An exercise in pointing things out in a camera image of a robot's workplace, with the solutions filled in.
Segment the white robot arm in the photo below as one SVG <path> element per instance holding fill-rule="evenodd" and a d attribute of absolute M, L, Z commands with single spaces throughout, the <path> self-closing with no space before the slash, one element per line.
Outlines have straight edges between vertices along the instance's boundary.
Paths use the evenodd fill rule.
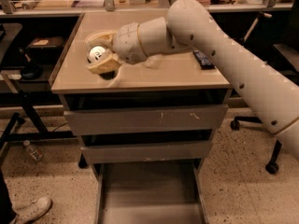
<path fill-rule="evenodd" d="M 299 159 L 298 86 L 230 38 L 197 1 L 177 0 L 165 17 L 95 32 L 86 44 L 104 48 L 98 58 L 90 59 L 94 74 L 157 54 L 204 52 L 267 130 Z"/>

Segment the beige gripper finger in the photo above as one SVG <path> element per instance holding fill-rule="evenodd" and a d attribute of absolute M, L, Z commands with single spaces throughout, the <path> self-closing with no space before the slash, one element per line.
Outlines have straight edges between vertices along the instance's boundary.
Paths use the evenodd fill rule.
<path fill-rule="evenodd" d="M 97 31 L 89 34 L 85 38 L 87 46 L 104 46 L 106 48 L 113 47 L 113 37 L 116 34 L 114 30 Z"/>
<path fill-rule="evenodd" d="M 88 70 L 97 75 L 117 71 L 122 66 L 122 59 L 115 53 L 102 55 L 97 61 L 91 62 Z"/>

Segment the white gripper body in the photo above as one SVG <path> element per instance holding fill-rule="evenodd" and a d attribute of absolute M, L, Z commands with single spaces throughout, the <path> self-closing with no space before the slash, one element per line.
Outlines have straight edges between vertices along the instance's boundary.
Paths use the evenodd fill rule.
<path fill-rule="evenodd" d="M 136 64 L 148 59 L 142 49 L 136 22 L 122 26 L 113 37 L 113 50 L 127 63 Z"/>

